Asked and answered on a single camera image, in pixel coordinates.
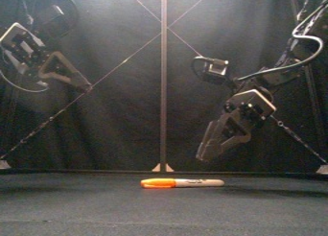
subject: cable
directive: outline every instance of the cable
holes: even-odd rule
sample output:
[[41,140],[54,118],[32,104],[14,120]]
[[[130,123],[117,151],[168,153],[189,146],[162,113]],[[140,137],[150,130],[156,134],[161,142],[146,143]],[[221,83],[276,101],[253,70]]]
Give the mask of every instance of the cable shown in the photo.
[[258,71],[258,72],[256,72],[256,73],[253,73],[253,74],[250,74],[250,75],[248,75],[245,77],[237,78],[236,79],[237,82],[242,82],[242,81],[249,80],[249,79],[252,79],[254,77],[258,77],[258,76],[262,76],[262,75],[266,75],[266,74],[276,73],[277,71],[284,71],[284,70],[298,68],[302,65],[305,65],[306,63],[309,63],[318,56],[318,54],[321,53],[322,48],[324,48],[324,42],[322,42],[321,38],[318,38],[317,36],[313,36],[313,35],[297,35],[297,33],[300,32],[298,29],[304,26],[304,24],[309,21],[309,19],[321,10],[324,10],[326,8],[325,7],[326,4],[328,4],[328,1],[325,1],[318,6],[318,8],[313,11],[313,13],[306,17],[306,19],[300,23],[300,25],[294,28],[294,30],[292,32],[292,36],[294,38],[297,38],[297,39],[309,39],[309,40],[313,40],[313,41],[317,42],[318,48],[317,48],[316,52],[306,59],[304,59],[302,61],[300,61],[298,63],[290,64],[290,65],[286,65],[286,66],[282,66],[282,67],[272,68],[272,69],[268,69],[268,70],[264,70],[264,71]]
[[12,86],[14,87],[16,89],[24,91],[24,92],[28,92],[28,93],[42,93],[45,92],[49,88],[46,87],[45,89],[41,89],[41,90],[29,90],[29,89],[25,89],[22,87],[20,87],[18,85],[16,85],[14,83],[10,82],[10,80],[5,77],[2,71],[0,70],[0,76],[2,77],[4,81]]

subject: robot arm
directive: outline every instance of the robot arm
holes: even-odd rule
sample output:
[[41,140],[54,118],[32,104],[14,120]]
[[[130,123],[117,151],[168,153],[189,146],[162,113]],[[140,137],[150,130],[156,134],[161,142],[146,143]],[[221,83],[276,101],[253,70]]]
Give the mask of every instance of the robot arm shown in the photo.
[[250,130],[256,128],[276,111],[276,107],[256,90],[241,92],[225,103],[225,113],[208,125],[196,157],[210,160],[228,149],[250,139]]

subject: diagonal cable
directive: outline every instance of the diagonal cable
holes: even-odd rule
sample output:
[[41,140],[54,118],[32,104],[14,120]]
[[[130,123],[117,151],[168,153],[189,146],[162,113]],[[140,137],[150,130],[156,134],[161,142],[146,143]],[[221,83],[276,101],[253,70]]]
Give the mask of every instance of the diagonal cable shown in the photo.
[[[161,22],[160,18],[156,16],[156,14],[148,9],[146,5],[140,1],[136,0],[137,3],[144,7],[144,9],[148,11],[148,13],[156,18],[158,22]],[[198,0],[193,6],[178,16],[178,18],[169,24],[166,27],[170,33],[178,38],[178,40],[189,47],[189,49],[198,55],[201,54],[197,52],[197,50],[189,45],[189,43],[177,35],[177,33],[170,29],[170,27],[178,22],[180,19],[185,17],[185,15],[197,7],[197,5],[202,2],[204,0]]]

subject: black curtain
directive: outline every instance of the black curtain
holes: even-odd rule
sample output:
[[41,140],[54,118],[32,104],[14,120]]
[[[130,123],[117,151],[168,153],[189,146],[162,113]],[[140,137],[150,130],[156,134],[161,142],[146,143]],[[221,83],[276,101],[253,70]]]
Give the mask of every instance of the black curtain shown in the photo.
[[[96,86],[10,153],[8,162],[16,168],[149,171],[160,162],[161,145],[161,0],[74,2],[78,26],[46,45],[62,52]],[[30,11],[33,3],[26,0]],[[168,0],[165,158],[173,170],[316,169],[316,158],[270,121],[254,130],[249,143],[212,162],[194,158],[206,125],[218,118],[230,90],[193,75],[192,58],[200,54],[229,60],[230,77],[272,67],[294,28],[290,3]],[[18,0],[1,0],[1,4],[1,26],[24,23]],[[6,151],[77,96],[57,82],[46,93],[26,94],[1,81],[1,149]],[[301,76],[274,96],[276,116],[317,149],[309,101]]]

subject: marker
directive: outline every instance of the marker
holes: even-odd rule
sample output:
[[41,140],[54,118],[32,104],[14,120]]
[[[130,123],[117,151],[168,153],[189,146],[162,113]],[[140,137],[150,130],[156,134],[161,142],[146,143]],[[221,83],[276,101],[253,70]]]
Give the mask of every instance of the marker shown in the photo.
[[220,179],[149,178],[141,180],[144,188],[216,187],[222,185],[224,181]]

